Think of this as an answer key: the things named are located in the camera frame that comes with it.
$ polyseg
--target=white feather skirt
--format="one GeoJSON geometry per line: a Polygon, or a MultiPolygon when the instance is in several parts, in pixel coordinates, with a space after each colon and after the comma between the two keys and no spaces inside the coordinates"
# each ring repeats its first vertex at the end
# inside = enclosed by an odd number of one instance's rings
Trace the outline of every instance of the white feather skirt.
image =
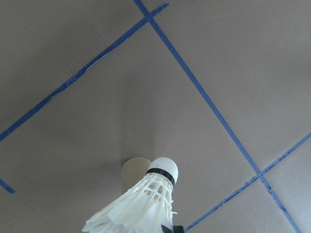
{"type": "Polygon", "coordinates": [[[173,228],[172,183],[148,173],[121,197],[96,213],[82,229],[89,233],[162,233],[173,228]]]}

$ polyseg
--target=blue painter's tape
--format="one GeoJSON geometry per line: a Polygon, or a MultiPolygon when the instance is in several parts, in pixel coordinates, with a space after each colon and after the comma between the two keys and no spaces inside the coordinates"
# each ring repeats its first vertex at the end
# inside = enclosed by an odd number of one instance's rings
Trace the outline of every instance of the blue painter's tape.
{"type": "MultiPolygon", "coordinates": [[[[142,2],[140,0],[133,0],[135,2],[135,4],[137,5],[137,7],[140,9],[140,11],[144,14],[147,15],[149,12],[147,10],[147,8],[142,4],[142,2]]],[[[242,145],[242,143],[239,141],[238,137],[235,135],[235,133],[232,131],[231,127],[229,126],[229,124],[227,123],[227,121],[225,120],[225,118],[223,117],[223,115],[220,113],[220,111],[218,110],[218,108],[216,107],[216,105],[213,103],[213,101],[211,100],[211,98],[208,96],[207,92],[204,90],[204,88],[201,86],[201,84],[199,83],[199,81],[196,79],[196,77],[194,76],[194,74],[192,73],[192,71],[190,70],[190,68],[188,67],[188,65],[186,64],[186,62],[182,59],[182,57],[179,55],[179,53],[177,52],[177,50],[175,49],[175,47],[172,45],[172,43],[169,41],[168,37],[164,34],[164,32],[162,31],[162,29],[160,28],[160,26],[157,24],[157,22],[154,19],[151,19],[149,21],[149,23],[151,24],[151,26],[153,27],[153,29],[156,31],[156,33],[159,35],[159,37],[162,39],[163,43],[166,45],[166,47],[169,49],[169,51],[171,52],[171,54],[174,56],[174,58],[176,59],[176,61],[179,63],[179,65],[182,67],[182,69],[184,70],[184,72],[187,74],[187,76],[189,77],[189,79],[191,80],[191,82],[194,84],[194,86],[196,87],[196,89],[199,91],[199,93],[201,94],[201,96],[203,97],[203,99],[206,101],[206,103],[209,105],[209,107],[211,108],[211,110],[213,111],[213,113],[215,114],[215,116],[218,118],[218,120],[220,121],[220,123],[223,125],[223,127],[225,128],[225,130],[228,132],[228,134],[230,135],[231,139],[234,141],[234,143],[236,144],[236,146],[239,148],[239,150],[241,151],[241,153],[243,154],[243,156],[245,157],[245,159],[247,160],[247,162],[250,164],[250,166],[252,167],[252,169],[256,172],[256,174],[260,173],[259,168],[257,167],[257,165],[255,164],[255,162],[253,161],[253,159],[251,158],[251,156],[248,154],[248,152],[246,151],[245,147],[242,145]]],[[[269,185],[268,181],[261,176],[260,177],[261,182],[265,185],[266,189],[268,190],[268,192],[271,194],[272,198],[275,200],[276,204],[280,207],[280,209],[283,211],[285,217],[288,219],[288,221],[290,222],[290,224],[292,225],[292,227],[295,229],[295,231],[297,233],[300,233],[300,230],[298,228],[298,226],[295,224],[294,220],[292,219],[292,217],[290,216],[290,214],[286,211],[284,205],[282,204],[282,202],[280,201],[280,199],[277,197],[276,193],[271,189],[271,186],[269,185]]]]}
{"type": "Polygon", "coordinates": [[[269,166],[267,166],[264,170],[262,170],[260,173],[258,173],[255,177],[251,178],[248,182],[246,182],[242,187],[234,191],[232,194],[230,194],[227,198],[225,198],[223,201],[219,202],[215,207],[210,209],[208,212],[206,212],[204,215],[202,215],[200,218],[195,220],[192,224],[190,224],[186,229],[185,232],[190,230],[195,225],[202,222],[205,218],[207,218],[209,215],[213,214],[216,210],[222,207],[223,204],[227,203],[231,199],[233,199],[236,195],[241,193],[244,189],[246,189],[248,186],[250,186],[253,182],[255,182],[257,179],[262,177],[265,173],[270,171],[274,166],[276,166],[279,162],[281,162],[283,159],[285,159],[289,154],[291,154],[295,149],[297,149],[299,146],[301,146],[305,141],[311,138],[311,133],[303,137],[299,142],[297,142],[295,145],[293,145],[288,151],[286,151],[282,156],[278,157],[271,163],[269,166]]]}
{"type": "Polygon", "coordinates": [[[2,186],[10,194],[15,194],[15,190],[12,189],[6,182],[0,179],[0,186],[2,186]]]}
{"type": "Polygon", "coordinates": [[[37,113],[44,105],[46,105],[54,96],[58,93],[64,91],[67,87],[77,81],[82,75],[84,75],[88,69],[90,69],[95,63],[101,60],[104,56],[110,53],[112,50],[117,48],[121,43],[127,40],[131,35],[133,35],[138,29],[144,26],[149,20],[151,20],[154,16],[159,14],[162,10],[164,10],[169,4],[165,3],[158,8],[154,9],[150,14],[148,13],[144,18],[142,18],[137,24],[135,24],[130,30],[124,33],[121,37],[119,37],[115,42],[113,42],[110,46],[108,46],[104,51],[98,54],[93,60],[91,60],[88,64],[86,64],[82,69],[80,69],[74,76],[69,78],[66,82],[61,84],[56,90],[50,93],[47,97],[44,98],[40,103],[38,103],[34,108],[32,108],[29,112],[23,115],[20,119],[18,119],[13,125],[7,128],[0,134],[0,142],[5,139],[9,134],[11,134],[14,130],[16,130],[19,126],[25,123],[29,118],[31,118],[35,113],[37,113]]]}

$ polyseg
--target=badminton shuttlecock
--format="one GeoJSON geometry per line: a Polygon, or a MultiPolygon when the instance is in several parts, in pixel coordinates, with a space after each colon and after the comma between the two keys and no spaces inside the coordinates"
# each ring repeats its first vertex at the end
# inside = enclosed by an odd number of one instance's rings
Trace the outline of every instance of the badminton shuttlecock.
{"type": "Polygon", "coordinates": [[[114,202],[96,213],[82,229],[89,233],[163,233],[173,229],[172,191],[177,165],[154,160],[146,175],[114,202]]]}

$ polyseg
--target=tan circular object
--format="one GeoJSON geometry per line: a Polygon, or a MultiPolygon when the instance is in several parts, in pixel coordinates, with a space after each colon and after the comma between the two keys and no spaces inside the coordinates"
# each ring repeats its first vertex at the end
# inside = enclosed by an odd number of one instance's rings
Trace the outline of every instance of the tan circular object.
{"type": "Polygon", "coordinates": [[[126,161],[121,170],[123,193],[136,185],[144,177],[150,164],[151,162],[148,159],[142,157],[136,157],[126,161]]]}

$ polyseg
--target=shuttlecock feather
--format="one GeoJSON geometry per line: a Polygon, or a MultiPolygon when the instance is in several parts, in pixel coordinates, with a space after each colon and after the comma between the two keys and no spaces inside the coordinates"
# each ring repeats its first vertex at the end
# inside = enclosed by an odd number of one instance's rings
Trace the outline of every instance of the shuttlecock feather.
{"type": "Polygon", "coordinates": [[[136,185],[96,213],[82,231],[162,233],[161,225],[172,229],[172,191],[177,177],[177,166],[171,159],[156,159],[136,185]]]}

